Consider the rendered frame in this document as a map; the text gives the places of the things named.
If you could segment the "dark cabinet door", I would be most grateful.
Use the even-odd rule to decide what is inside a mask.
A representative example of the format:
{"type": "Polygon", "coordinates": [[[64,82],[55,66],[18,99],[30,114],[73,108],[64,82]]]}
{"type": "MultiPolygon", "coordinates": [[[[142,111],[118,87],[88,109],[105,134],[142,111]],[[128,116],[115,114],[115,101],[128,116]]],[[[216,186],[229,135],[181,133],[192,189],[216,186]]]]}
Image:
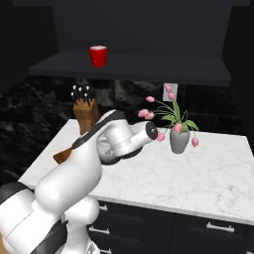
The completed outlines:
{"type": "Polygon", "coordinates": [[[0,0],[0,92],[59,51],[54,0],[0,0]]]}

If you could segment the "brown wooden tray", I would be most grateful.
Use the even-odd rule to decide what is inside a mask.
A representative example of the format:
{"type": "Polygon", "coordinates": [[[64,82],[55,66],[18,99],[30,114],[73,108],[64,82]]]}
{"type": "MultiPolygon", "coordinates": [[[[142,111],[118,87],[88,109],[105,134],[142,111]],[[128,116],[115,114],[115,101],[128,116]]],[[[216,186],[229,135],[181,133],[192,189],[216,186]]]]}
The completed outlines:
{"type": "Polygon", "coordinates": [[[58,164],[64,162],[70,155],[72,148],[68,148],[64,151],[61,151],[57,154],[54,154],[54,159],[58,164]]]}

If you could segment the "wooden knife block with knives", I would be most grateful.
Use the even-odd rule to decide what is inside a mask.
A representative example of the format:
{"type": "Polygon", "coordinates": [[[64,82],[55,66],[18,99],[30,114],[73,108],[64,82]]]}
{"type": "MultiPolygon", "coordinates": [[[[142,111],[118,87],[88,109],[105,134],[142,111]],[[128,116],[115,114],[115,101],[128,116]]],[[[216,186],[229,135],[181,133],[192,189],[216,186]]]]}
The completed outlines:
{"type": "Polygon", "coordinates": [[[73,113],[79,125],[79,133],[84,134],[99,120],[99,112],[95,97],[89,86],[72,87],[73,113]]]}

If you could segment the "grey vase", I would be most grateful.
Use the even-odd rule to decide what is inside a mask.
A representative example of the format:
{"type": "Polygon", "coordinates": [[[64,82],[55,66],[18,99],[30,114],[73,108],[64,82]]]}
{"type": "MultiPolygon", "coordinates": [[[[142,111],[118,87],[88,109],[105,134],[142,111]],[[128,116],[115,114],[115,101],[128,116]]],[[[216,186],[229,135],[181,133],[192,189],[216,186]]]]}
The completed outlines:
{"type": "Polygon", "coordinates": [[[174,129],[170,131],[171,149],[175,154],[181,154],[187,147],[190,139],[189,132],[178,134],[174,129]]]}

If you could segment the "white wall outlet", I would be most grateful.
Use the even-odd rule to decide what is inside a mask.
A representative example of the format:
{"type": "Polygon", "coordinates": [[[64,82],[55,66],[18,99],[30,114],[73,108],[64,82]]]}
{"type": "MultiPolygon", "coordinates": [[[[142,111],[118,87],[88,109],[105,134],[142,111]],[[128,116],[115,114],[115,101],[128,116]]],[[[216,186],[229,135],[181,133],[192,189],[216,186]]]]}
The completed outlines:
{"type": "Polygon", "coordinates": [[[178,94],[178,84],[177,83],[164,83],[163,89],[163,101],[172,101],[169,97],[169,94],[173,93],[175,95],[175,99],[177,99],[178,94]]]}

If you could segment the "red mug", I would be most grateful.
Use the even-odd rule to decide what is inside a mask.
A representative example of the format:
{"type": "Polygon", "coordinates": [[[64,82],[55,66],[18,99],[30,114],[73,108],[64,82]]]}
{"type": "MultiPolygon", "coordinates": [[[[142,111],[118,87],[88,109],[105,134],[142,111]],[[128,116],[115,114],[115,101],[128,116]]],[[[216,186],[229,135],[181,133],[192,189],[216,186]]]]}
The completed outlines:
{"type": "Polygon", "coordinates": [[[107,63],[107,48],[105,46],[93,46],[89,48],[91,63],[95,67],[105,67],[107,63]]]}

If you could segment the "dark drawer front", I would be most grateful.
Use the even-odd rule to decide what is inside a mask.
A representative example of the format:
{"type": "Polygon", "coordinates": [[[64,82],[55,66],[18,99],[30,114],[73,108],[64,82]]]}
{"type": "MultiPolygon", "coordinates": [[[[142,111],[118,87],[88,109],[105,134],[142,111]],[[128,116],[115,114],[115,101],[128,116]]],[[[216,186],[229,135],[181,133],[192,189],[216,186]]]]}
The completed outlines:
{"type": "Polygon", "coordinates": [[[225,221],[225,220],[216,220],[216,219],[204,218],[204,217],[186,215],[186,214],[175,215],[174,229],[185,231],[185,232],[198,232],[198,233],[233,237],[238,239],[247,239],[249,236],[254,235],[254,226],[252,225],[246,225],[242,223],[236,223],[236,222],[225,221]],[[231,225],[235,229],[235,231],[233,233],[229,233],[229,232],[220,231],[220,230],[206,229],[206,225],[209,222],[213,225],[223,226],[223,227],[228,227],[229,225],[231,225]]]}
{"type": "Polygon", "coordinates": [[[115,218],[128,219],[133,221],[143,221],[143,211],[141,207],[126,205],[121,203],[114,203],[101,200],[99,206],[107,205],[108,210],[100,210],[104,216],[111,216],[115,218]]]}
{"type": "Polygon", "coordinates": [[[110,234],[106,235],[102,233],[90,232],[88,230],[90,233],[119,238],[121,240],[126,240],[133,243],[142,242],[143,229],[141,224],[137,221],[100,215],[93,223],[87,226],[87,229],[90,226],[104,230],[108,228],[110,234]]]}

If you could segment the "pink tulip bunch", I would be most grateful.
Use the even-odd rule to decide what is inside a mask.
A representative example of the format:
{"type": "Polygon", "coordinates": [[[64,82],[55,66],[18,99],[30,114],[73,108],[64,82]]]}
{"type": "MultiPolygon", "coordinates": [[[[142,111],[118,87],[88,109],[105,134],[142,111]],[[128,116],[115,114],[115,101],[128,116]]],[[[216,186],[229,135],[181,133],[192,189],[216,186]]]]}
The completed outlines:
{"type": "Polygon", "coordinates": [[[157,140],[162,142],[166,138],[167,131],[174,129],[178,134],[183,132],[190,133],[191,144],[196,147],[198,145],[198,138],[196,137],[196,131],[198,131],[197,125],[188,119],[188,112],[185,111],[184,114],[181,114],[180,107],[175,99],[173,93],[169,94],[170,99],[172,100],[173,106],[167,105],[165,102],[157,100],[154,96],[147,96],[146,101],[149,103],[159,103],[160,106],[153,111],[148,109],[142,109],[138,112],[139,117],[144,117],[146,120],[152,120],[155,116],[160,116],[162,120],[169,121],[170,124],[165,126],[165,132],[159,133],[157,140]]]}

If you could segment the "dark open wall cabinet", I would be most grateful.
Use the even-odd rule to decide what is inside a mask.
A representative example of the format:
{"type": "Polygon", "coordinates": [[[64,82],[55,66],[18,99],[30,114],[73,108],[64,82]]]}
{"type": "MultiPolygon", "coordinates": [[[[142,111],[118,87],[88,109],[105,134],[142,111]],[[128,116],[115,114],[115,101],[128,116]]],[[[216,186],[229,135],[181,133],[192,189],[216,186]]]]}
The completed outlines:
{"type": "Polygon", "coordinates": [[[59,51],[32,74],[226,86],[229,0],[54,0],[59,51]],[[105,46],[95,67],[89,48],[105,46]]]}

